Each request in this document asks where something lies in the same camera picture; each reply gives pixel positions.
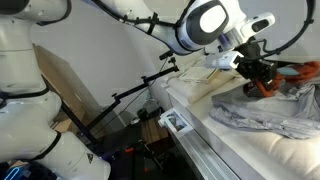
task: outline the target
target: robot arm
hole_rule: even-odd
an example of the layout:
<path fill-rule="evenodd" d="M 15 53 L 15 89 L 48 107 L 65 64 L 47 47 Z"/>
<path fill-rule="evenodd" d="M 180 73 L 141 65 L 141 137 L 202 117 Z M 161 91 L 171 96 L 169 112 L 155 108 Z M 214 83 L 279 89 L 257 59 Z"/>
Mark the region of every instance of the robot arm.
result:
<path fill-rule="evenodd" d="M 198 51 L 218 37 L 224 50 L 231 50 L 275 22 L 271 13 L 248 20 L 238 0 L 191 0 L 175 24 L 151 11 L 143 0 L 92 1 L 115 19 L 160 40 L 178 55 Z"/>
<path fill-rule="evenodd" d="M 1 15 L 11 15 L 39 25 L 56 23 L 69 16 L 71 0 L 2 0 Z"/>

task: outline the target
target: floor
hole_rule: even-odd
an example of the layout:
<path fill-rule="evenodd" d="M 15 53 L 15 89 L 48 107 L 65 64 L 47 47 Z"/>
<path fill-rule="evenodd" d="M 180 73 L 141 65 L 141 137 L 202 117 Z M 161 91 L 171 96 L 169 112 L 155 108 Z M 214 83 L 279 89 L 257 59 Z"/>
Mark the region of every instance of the floor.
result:
<path fill-rule="evenodd" d="M 182 157 L 178 148 L 174 147 L 168 152 L 158 156 L 158 159 L 166 156 L 166 163 L 163 164 L 164 170 L 156 167 L 155 163 L 150 159 L 145 159 L 145 167 L 148 170 L 146 180 L 195 180 L 192 170 Z"/>

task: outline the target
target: white bed sheet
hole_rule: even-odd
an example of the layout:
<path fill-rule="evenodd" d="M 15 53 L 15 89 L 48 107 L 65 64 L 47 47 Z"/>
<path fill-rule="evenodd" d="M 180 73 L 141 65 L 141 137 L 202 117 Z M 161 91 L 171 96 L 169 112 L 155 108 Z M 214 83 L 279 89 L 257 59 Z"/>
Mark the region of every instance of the white bed sheet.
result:
<path fill-rule="evenodd" d="M 185 108 L 207 128 L 206 130 L 218 136 L 264 178 L 320 179 L 320 137 L 293 140 L 271 132 L 239 131 L 209 117 L 212 95 L 228 91 L 245 82 L 241 79 L 229 81 L 194 104 L 188 104 L 170 88 L 167 91 L 183 102 Z"/>

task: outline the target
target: orange object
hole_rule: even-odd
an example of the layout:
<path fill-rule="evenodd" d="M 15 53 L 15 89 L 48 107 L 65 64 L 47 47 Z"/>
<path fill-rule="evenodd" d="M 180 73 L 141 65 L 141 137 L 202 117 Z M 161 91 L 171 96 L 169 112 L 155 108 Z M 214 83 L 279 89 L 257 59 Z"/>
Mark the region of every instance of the orange object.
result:
<path fill-rule="evenodd" d="M 128 148 L 128 149 L 125 149 L 124 152 L 126 153 L 131 153 L 134 151 L 134 148 Z"/>
<path fill-rule="evenodd" d="M 276 78 L 272 80 L 270 85 L 272 89 L 269 91 L 263 86 L 263 84 L 260 81 L 253 81 L 253 82 L 257 86 L 257 88 L 260 90 L 260 93 L 263 97 L 271 97 L 273 96 L 274 91 L 279 89 L 279 85 L 283 81 L 283 79 L 284 79 L 284 76 L 278 73 Z"/>
<path fill-rule="evenodd" d="M 293 65 L 290 68 L 298 71 L 300 74 L 296 76 L 286 76 L 286 82 L 291 84 L 300 84 L 318 75 L 320 62 L 311 61 L 304 64 Z"/>

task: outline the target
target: black cable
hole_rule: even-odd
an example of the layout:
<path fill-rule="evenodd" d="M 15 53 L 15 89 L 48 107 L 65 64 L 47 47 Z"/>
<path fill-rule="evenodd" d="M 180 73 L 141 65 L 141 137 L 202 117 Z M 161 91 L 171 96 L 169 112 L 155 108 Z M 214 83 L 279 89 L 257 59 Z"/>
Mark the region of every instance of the black cable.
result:
<path fill-rule="evenodd" d="M 264 59 L 266 57 L 270 57 L 273 55 L 279 55 L 282 51 L 288 49 L 289 47 L 291 47 L 294 43 L 296 43 L 301 36 L 306 32 L 306 30 L 308 29 L 309 25 L 312 24 L 314 22 L 313 20 L 313 16 L 314 16 L 314 11 L 315 11 L 315 7 L 316 7 L 316 0 L 306 0 L 307 1 L 307 6 L 308 6 L 308 12 L 307 12 L 307 18 L 304 21 L 304 25 L 301 28 L 300 32 L 293 37 L 290 41 L 288 41 L 286 44 L 284 44 L 283 46 L 274 49 L 274 50 L 266 50 L 266 40 L 262 40 L 263 41 L 263 51 L 266 52 L 267 54 L 253 58 L 253 59 L 245 59 L 244 62 L 250 62 L 250 61 L 256 61 L 256 60 L 260 60 L 260 59 Z"/>
<path fill-rule="evenodd" d="M 178 21 L 176 22 L 175 27 L 180 27 L 180 26 L 181 26 L 181 23 L 182 23 L 183 18 L 186 16 L 186 14 L 188 13 L 189 8 L 192 6 L 192 4 L 193 4 L 194 2 L 195 2 L 195 0 L 190 0 L 190 1 L 189 1 L 187 7 L 184 8 L 184 10 L 183 10 L 180 18 L 179 18 Z"/>
<path fill-rule="evenodd" d="M 151 18 L 128 19 L 126 16 L 124 16 L 124 17 L 120 16 L 119 14 L 114 12 L 110 7 L 108 7 L 106 4 L 104 4 L 101 0 L 92 0 L 92 2 L 94 2 L 100 9 L 102 9 L 104 12 L 106 12 L 107 14 L 109 14 L 111 17 L 113 17 L 114 19 L 116 19 L 118 21 L 130 22 L 135 25 L 137 25 L 137 24 L 151 24 L 152 23 Z M 169 22 L 164 22 L 164 21 L 159 21 L 158 24 L 162 25 L 162 26 L 167 26 L 167 27 L 175 27 L 175 24 L 169 23 Z"/>
<path fill-rule="evenodd" d="M 162 67 L 160 68 L 160 71 L 159 72 L 161 72 L 162 70 L 163 70 L 163 67 L 164 67 L 164 65 L 166 64 L 166 62 L 164 62 L 164 64 L 162 64 Z M 150 92 L 150 95 L 151 95 L 151 98 L 154 98 L 156 101 L 157 101 L 157 104 L 159 104 L 160 103 L 160 101 L 152 94 L 152 92 Z"/>
<path fill-rule="evenodd" d="M 161 72 L 165 66 L 165 64 L 167 63 L 168 58 L 166 58 L 165 62 L 163 63 L 161 69 L 159 72 Z M 93 136 L 96 136 L 97 134 L 99 134 L 103 129 L 105 129 L 106 126 L 108 126 L 111 122 L 113 122 L 117 117 L 119 117 L 125 110 L 127 110 L 127 108 L 135 101 L 137 100 L 141 94 L 143 94 L 146 90 L 148 90 L 155 82 L 157 81 L 157 79 L 155 79 L 148 87 L 146 87 L 142 92 L 140 92 L 119 114 L 117 114 L 116 116 L 114 116 L 109 122 L 107 122 L 107 124 L 105 124 L 101 129 L 99 129 Z"/>

